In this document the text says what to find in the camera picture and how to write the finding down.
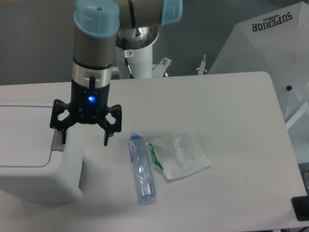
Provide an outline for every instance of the metal bracket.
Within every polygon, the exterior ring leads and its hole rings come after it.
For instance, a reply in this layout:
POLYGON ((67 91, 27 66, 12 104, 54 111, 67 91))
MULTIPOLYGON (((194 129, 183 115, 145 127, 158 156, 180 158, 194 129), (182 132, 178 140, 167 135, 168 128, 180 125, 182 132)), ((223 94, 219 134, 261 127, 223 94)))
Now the metal bracket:
POLYGON ((305 101, 304 103, 302 102, 301 104, 302 104, 301 107, 299 107, 296 112, 293 112, 292 116, 288 117, 288 121, 285 123, 287 129, 290 129, 291 126, 294 123, 296 123, 304 113, 309 112, 308 102, 305 101))
POLYGON ((153 78, 163 77, 166 69, 172 63, 171 59, 164 57, 161 62, 153 69, 153 78))

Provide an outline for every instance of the floor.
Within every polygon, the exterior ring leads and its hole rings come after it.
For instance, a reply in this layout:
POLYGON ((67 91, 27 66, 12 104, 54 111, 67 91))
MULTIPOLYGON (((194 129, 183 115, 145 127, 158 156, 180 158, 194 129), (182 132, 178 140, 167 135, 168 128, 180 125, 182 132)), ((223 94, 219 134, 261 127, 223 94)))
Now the floor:
MULTIPOLYGON (((172 59, 170 75, 209 68, 234 25, 300 0, 183 0, 180 22, 161 28, 154 63, 172 59)), ((74 0, 0 1, 0 85, 71 79, 74 0)))

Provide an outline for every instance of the plastic bag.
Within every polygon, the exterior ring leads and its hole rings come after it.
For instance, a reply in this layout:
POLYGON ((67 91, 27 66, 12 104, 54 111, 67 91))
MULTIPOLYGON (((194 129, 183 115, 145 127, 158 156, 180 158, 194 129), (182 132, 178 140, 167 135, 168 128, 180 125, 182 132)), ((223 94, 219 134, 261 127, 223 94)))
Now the plastic bag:
POLYGON ((163 171, 168 180, 186 177, 210 167, 190 128, 146 144, 152 165, 163 171))

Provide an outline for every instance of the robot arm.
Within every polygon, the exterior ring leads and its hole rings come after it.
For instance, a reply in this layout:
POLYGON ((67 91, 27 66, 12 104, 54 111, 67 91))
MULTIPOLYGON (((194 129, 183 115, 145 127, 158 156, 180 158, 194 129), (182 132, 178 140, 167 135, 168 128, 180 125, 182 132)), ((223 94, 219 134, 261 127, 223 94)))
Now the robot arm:
POLYGON ((99 124, 105 130, 104 145, 121 131, 120 105, 107 106, 114 48, 119 29, 135 29, 176 22, 182 15, 182 0, 76 0, 71 100, 54 101, 50 127, 62 131, 75 123, 99 124), (64 120, 58 116, 68 110, 64 120), (111 114, 111 124, 106 115, 111 114))

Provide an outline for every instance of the table surface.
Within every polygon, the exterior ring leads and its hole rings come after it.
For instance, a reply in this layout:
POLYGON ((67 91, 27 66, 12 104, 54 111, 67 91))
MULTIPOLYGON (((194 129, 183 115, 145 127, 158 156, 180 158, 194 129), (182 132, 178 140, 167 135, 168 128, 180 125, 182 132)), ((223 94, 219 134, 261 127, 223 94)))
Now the table surface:
MULTIPOLYGON (((70 83, 1 86, 0 100, 70 101, 70 83)), ((269 75, 265 72, 111 82, 123 130, 103 146, 98 125, 74 126, 87 156, 80 202, 41 205, 0 191, 1 232, 256 231, 308 226, 291 198, 305 195, 269 75), (167 183, 140 206, 126 142, 191 127, 211 168, 167 183)))

